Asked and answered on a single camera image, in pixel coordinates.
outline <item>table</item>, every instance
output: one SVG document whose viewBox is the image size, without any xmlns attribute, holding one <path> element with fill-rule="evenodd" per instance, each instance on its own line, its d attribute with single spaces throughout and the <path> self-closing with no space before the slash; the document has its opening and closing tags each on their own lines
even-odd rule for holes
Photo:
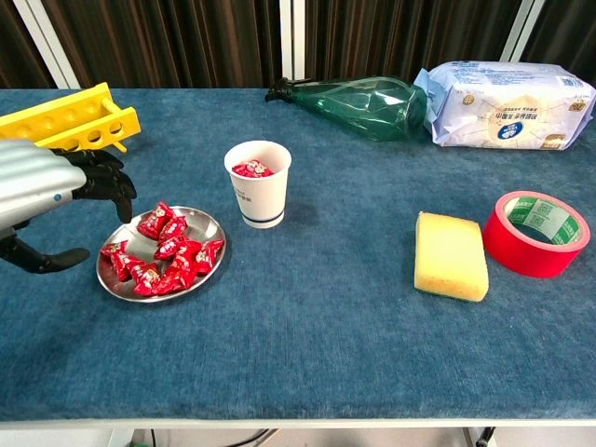
<svg viewBox="0 0 596 447">
<path fill-rule="evenodd" d="M 595 223 L 593 123 L 564 152 L 439 148 L 369 142 L 260 89 L 113 93 L 142 124 L 121 156 L 136 212 L 161 199 L 202 209 L 226 256 L 206 287 L 159 305 L 116 300 L 94 259 L 45 276 L 0 264 L 1 421 L 594 423 L 593 243 L 548 280 L 487 255 L 479 304 L 413 288 L 420 210 L 484 224 L 500 196 L 528 189 Z M 64 94 L 0 91 L 0 114 Z M 230 147 L 260 139 L 293 157 L 270 230 L 242 222 L 224 169 Z M 111 203 L 79 201 L 20 237 L 97 253 L 118 226 Z"/>
</svg>

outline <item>candy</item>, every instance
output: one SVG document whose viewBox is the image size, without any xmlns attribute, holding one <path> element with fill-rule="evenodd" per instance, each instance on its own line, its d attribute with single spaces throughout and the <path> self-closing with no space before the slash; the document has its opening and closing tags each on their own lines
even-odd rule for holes
<svg viewBox="0 0 596 447">
<path fill-rule="evenodd" d="M 232 168 L 232 171 L 243 177 L 269 177 L 274 172 L 261 163 L 259 160 L 251 160 L 248 163 L 240 163 Z"/>
<path fill-rule="evenodd" d="M 153 296 L 154 287 L 159 283 L 159 269 L 156 263 L 135 265 L 130 273 L 137 283 L 134 291 L 142 296 Z"/>
<path fill-rule="evenodd" d="M 172 217 L 169 222 L 164 225 L 161 233 L 159 233 L 159 243 L 181 235 L 186 228 L 188 228 L 188 223 L 186 223 L 186 218 L 184 216 Z"/>
<path fill-rule="evenodd" d="M 186 240 L 188 240 L 187 235 L 179 235 L 171 237 L 170 239 L 165 240 L 164 242 L 161 242 L 157 247 L 157 250 L 153 257 L 155 259 L 158 259 L 159 261 L 167 261 L 174 254 L 176 254 L 181 244 Z"/>
<path fill-rule="evenodd" d="M 102 247 L 102 249 L 100 250 L 100 253 L 103 256 L 111 256 L 112 253 L 115 253 L 117 251 L 125 251 L 127 248 L 127 244 L 129 242 L 127 240 L 123 240 L 121 242 L 116 242 L 114 244 L 108 244 Z"/>
<path fill-rule="evenodd" d="M 139 224 L 139 233 L 153 240 L 158 240 L 159 233 L 172 217 L 174 217 L 174 211 L 170 209 L 168 204 L 163 201 L 159 202 L 157 207 L 151 211 L 149 217 Z"/>
<path fill-rule="evenodd" d="M 201 243 L 193 239 L 185 240 L 180 244 L 176 256 L 168 268 L 191 270 L 193 258 L 201 250 Z"/>
<path fill-rule="evenodd" d="M 154 287 L 153 293 L 155 295 L 165 295 L 175 291 L 183 291 L 193 285 L 195 277 L 196 272 L 194 270 L 183 270 L 170 266 Z"/>
<path fill-rule="evenodd" d="M 215 265 L 217 252 L 224 245 L 223 239 L 211 240 L 195 256 L 195 270 L 200 275 L 207 275 Z"/>
<path fill-rule="evenodd" d="M 143 260 L 123 251 L 114 251 L 110 255 L 110 260 L 120 282 L 130 279 L 130 271 L 135 265 L 145 264 Z"/>
</svg>

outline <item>sponge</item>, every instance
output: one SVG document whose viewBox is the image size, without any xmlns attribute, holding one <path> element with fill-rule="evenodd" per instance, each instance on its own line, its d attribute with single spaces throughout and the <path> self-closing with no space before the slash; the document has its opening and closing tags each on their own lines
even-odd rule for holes
<svg viewBox="0 0 596 447">
<path fill-rule="evenodd" d="M 420 212 L 413 285 L 421 291 L 481 301 L 488 291 L 488 270 L 478 224 Z"/>
</svg>

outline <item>brown curtain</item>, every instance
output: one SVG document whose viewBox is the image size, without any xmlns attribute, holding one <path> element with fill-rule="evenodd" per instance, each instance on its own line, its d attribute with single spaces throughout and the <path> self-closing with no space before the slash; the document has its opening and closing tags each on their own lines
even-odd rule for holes
<svg viewBox="0 0 596 447">
<path fill-rule="evenodd" d="M 278 0 L 44 0 L 82 87 L 269 87 Z"/>
<path fill-rule="evenodd" d="M 305 74 L 413 81 L 446 61 L 498 61 L 521 2 L 307 0 Z"/>
<path fill-rule="evenodd" d="M 596 0 L 548 0 L 523 61 L 556 63 L 596 86 Z"/>
<path fill-rule="evenodd" d="M 56 84 L 12 1 L 0 1 L 0 88 Z"/>
</svg>

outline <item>silver robot arm casing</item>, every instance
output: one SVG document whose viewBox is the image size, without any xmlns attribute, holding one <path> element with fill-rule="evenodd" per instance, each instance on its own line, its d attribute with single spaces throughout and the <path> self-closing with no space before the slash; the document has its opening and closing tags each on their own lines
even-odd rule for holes
<svg viewBox="0 0 596 447">
<path fill-rule="evenodd" d="M 0 142 L 0 232 L 68 203 L 86 181 L 82 169 L 48 149 Z"/>
</svg>

